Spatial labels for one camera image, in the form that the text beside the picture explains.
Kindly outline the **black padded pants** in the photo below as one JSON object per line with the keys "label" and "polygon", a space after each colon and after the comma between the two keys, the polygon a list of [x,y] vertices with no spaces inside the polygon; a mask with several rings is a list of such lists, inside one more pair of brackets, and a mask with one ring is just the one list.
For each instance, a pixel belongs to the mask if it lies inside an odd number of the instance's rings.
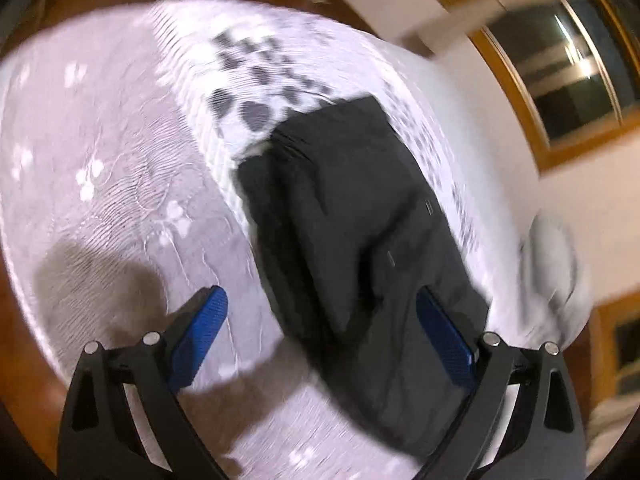
{"label": "black padded pants", "polygon": [[295,114],[240,163],[283,329],[364,430],[420,460],[464,400],[416,313],[427,288],[473,333],[488,304],[436,196],[372,96]]}

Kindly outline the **wooden framed window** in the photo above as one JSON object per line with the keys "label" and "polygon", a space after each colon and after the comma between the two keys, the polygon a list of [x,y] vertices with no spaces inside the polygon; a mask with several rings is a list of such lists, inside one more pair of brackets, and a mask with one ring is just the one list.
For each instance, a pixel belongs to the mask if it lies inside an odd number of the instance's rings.
{"label": "wooden framed window", "polygon": [[614,0],[438,0],[448,11],[493,3],[469,38],[498,80],[538,172],[639,129],[639,35]]}

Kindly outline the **bed with grey sheet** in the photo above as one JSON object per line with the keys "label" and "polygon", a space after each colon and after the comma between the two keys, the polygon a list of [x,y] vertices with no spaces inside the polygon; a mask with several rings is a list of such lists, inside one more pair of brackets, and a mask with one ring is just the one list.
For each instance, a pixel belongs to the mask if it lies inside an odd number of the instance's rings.
{"label": "bed with grey sheet", "polygon": [[425,115],[450,169],[454,189],[438,200],[461,244],[470,279],[489,304],[486,327],[514,347],[538,348],[542,336],[525,322],[521,237],[468,99],[437,63],[385,41],[378,48]]}

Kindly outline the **lilac quilted bedspread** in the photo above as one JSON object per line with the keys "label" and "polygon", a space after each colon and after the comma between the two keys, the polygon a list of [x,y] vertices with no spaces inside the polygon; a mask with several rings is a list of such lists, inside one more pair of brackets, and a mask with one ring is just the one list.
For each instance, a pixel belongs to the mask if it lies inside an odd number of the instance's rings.
{"label": "lilac quilted bedspread", "polygon": [[222,286],[228,318],[180,403],[235,479],[409,479],[287,342],[232,176],[293,112],[370,93],[439,197],[454,189],[378,40],[242,0],[115,6],[1,65],[1,239],[18,304],[58,377],[84,344],[161,330]]}

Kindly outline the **grey folded duvet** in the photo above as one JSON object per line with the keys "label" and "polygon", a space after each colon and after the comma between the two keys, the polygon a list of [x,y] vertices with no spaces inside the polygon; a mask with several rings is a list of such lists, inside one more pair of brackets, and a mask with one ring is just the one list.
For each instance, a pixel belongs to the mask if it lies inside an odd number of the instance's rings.
{"label": "grey folded duvet", "polygon": [[567,349],[586,327],[594,306],[586,264],[558,217],[541,211],[521,244],[520,323],[525,343],[548,341]]}

